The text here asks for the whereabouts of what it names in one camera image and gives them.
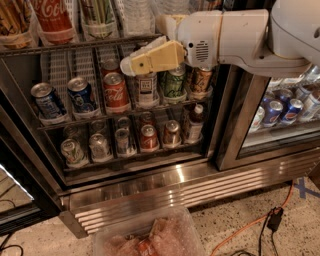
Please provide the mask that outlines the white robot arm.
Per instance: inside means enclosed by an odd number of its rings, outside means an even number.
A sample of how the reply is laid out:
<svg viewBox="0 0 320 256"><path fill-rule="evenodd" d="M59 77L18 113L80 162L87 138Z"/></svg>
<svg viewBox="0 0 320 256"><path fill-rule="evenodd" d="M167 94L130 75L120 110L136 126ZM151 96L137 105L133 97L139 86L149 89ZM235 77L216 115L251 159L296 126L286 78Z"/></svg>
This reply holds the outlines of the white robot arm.
<svg viewBox="0 0 320 256"><path fill-rule="evenodd" d="M267 77L294 77L320 65L320 0L276 0L271 10L160 15L162 36L120 61L128 76L185 63L231 64Z"/></svg>

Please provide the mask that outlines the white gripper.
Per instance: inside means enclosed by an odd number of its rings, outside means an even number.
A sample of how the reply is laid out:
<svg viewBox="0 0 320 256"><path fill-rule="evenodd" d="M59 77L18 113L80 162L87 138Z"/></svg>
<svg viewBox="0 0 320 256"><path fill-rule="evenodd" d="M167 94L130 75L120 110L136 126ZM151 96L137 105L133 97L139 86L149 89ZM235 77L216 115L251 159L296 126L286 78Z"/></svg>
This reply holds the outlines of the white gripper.
<svg viewBox="0 0 320 256"><path fill-rule="evenodd" d="M158 15L156 28L166 35L134 50L120 61L127 76L144 75L177 68L212 68L218 64L221 11L200 11L190 15Z"/></svg>

